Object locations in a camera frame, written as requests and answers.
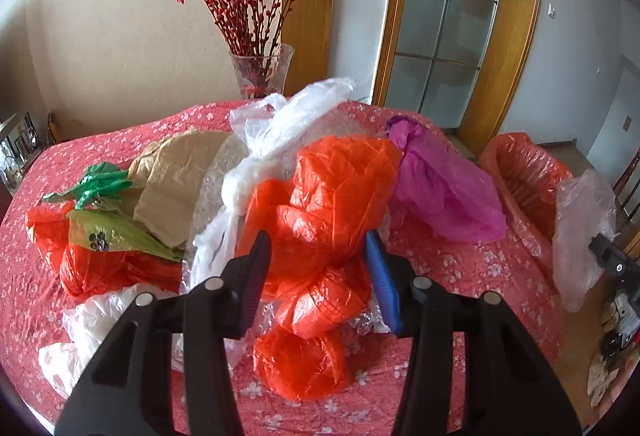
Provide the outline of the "wooden stair railing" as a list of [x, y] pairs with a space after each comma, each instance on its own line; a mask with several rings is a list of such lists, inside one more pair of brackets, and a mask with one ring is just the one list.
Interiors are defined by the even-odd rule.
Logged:
[[636, 151], [613, 187], [618, 234], [624, 234], [629, 230], [639, 214], [639, 159], [640, 149]]

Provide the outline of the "large orange plastic bag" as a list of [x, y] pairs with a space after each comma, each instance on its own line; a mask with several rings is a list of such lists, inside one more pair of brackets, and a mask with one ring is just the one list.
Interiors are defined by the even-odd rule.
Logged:
[[299, 150], [291, 178], [254, 188], [236, 252], [269, 234], [262, 299], [274, 318], [254, 341], [253, 362], [273, 393], [315, 400], [352, 380], [341, 327], [369, 306], [364, 237], [385, 218], [400, 160], [388, 139], [325, 136]]

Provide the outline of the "magenta plastic bag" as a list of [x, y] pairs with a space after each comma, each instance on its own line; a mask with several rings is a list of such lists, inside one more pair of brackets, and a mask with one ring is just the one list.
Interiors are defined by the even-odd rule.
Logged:
[[386, 132], [402, 153], [397, 203], [449, 241], [506, 237], [506, 215], [491, 176], [407, 115], [390, 118]]

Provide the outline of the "wooden door frame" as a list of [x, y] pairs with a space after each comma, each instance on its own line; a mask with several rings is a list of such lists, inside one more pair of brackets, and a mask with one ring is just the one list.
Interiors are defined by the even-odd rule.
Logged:
[[[473, 153], [494, 138], [510, 108], [532, 42], [540, 0], [499, 0], [480, 73], [458, 128]], [[296, 49], [286, 89], [348, 76], [357, 100], [385, 103], [404, 0], [302, 0], [284, 39]]]

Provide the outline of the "glass vase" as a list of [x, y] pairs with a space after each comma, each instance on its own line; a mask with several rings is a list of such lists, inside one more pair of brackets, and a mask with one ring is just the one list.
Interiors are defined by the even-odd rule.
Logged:
[[271, 94], [284, 94], [288, 69], [295, 48], [281, 44], [272, 55], [231, 55], [232, 66], [243, 99], [260, 99]]

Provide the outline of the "frosted glass sliding door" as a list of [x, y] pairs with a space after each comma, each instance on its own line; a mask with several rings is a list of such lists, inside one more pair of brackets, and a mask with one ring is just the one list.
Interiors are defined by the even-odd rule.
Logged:
[[459, 127], [494, 26], [499, 0], [404, 0], [387, 107]]

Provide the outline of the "white bag front left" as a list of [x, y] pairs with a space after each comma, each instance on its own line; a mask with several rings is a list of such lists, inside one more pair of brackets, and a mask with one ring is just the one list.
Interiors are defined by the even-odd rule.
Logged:
[[89, 297], [85, 303], [62, 313], [62, 327], [70, 339], [38, 350], [38, 364], [44, 378], [63, 399], [67, 399], [85, 367], [110, 333], [119, 317], [134, 299], [151, 293], [159, 300], [176, 293], [152, 284], [138, 283], [129, 288]]

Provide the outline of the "white plastic bag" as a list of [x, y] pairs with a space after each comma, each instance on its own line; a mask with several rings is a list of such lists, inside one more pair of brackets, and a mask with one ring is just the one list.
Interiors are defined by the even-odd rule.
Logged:
[[350, 99], [351, 78], [312, 83], [291, 98], [271, 94], [229, 112], [231, 133], [246, 145], [247, 156], [224, 176], [221, 196], [240, 216], [238, 241], [250, 198], [258, 184], [293, 173], [294, 158], [305, 144], [329, 133], [326, 115]]

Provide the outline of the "clear plastic bag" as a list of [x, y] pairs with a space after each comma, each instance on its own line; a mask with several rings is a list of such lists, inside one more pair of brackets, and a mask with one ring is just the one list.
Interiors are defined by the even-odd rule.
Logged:
[[603, 269], [589, 245], [598, 234], [616, 236], [615, 196], [595, 170], [563, 180], [556, 187], [555, 230], [552, 239], [552, 279], [567, 312], [579, 312]]

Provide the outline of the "red floral tablecloth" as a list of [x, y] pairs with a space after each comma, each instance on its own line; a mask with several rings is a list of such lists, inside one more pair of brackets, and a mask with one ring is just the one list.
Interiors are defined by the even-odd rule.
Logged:
[[[1, 224], [1, 365], [17, 393], [55, 421], [63, 401], [38, 362], [43, 346], [62, 343], [61, 315], [73, 306], [58, 276], [27, 237], [27, 212], [49, 192], [75, 185], [99, 162], [126, 166], [151, 142], [187, 130], [226, 130], [230, 104], [206, 104], [162, 120], [57, 144], [39, 157], [18, 188]], [[450, 243], [412, 215], [393, 212], [386, 248], [451, 292], [498, 292], [549, 360], [561, 348], [558, 297], [516, 234], [497, 243]], [[352, 385], [332, 397], [294, 402], [262, 384], [249, 359], [234, 369], [232, 384], [249, 435], [386, 435], [396, 416], [408, 370], [410, 343], [390, 335], [344, 335]]]

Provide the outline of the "green plastic bag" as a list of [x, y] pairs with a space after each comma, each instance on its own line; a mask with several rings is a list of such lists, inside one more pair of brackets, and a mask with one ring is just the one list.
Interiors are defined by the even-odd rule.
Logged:
[[103, 199], [120, 199], [132, 186], [128, 172], [110, 162], [90, 165], [80, 181], [63, 192], [45, 194], [42, 202], [64, 203], [73, 201], [76, 210], [83, 210]]

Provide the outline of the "beige paper bag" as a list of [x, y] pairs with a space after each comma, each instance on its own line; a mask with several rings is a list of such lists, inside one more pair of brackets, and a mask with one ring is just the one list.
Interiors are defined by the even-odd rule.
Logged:
[[186, 243], [203, 179], [227, 138], [216, 130], [189, 130], [148, 144], [131, 162], [132, 218], [168, 248]]

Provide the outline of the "yellow green snack wrapper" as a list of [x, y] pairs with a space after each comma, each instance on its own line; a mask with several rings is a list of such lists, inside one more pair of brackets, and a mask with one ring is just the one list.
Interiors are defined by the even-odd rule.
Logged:
[[68, 240], [96, 252], [141, 252], [181, 263], [182, 255], [115, 212], [71, 210]]

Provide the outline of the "bubble wrap sheet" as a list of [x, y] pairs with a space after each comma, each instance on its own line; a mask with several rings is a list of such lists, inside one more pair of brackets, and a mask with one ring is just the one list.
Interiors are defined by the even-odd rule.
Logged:
[[234, 256], [241, 221], [231, 206], [224, 205], [221, 190], [224, 176], [247, 153], [242, 140], [230, 134], [205, 172], [184, 250], [181, 293], [190, 292], [210, 277], [220, 277]]

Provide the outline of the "red basket with liner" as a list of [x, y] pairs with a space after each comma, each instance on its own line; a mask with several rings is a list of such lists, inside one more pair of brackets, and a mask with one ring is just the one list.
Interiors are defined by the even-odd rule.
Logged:
[[524, 133], [491, 138], [478, 164], [494, 180], [514, 234], [551, 279], [556, 190], [573, 174]]

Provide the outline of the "orange bag at left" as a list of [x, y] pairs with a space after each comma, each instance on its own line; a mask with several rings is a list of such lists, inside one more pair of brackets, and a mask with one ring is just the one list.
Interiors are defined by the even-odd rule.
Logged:
[[137, 283], [170, 292], [179, 289], [181, 263], [141, 252], [96, 252], [70, 242], [66, 214], [71, 210], [76, 210], [71, 203], [62, 208], [36, 206], [25, 219], [29, 241], [69, 296], [85, 300]]

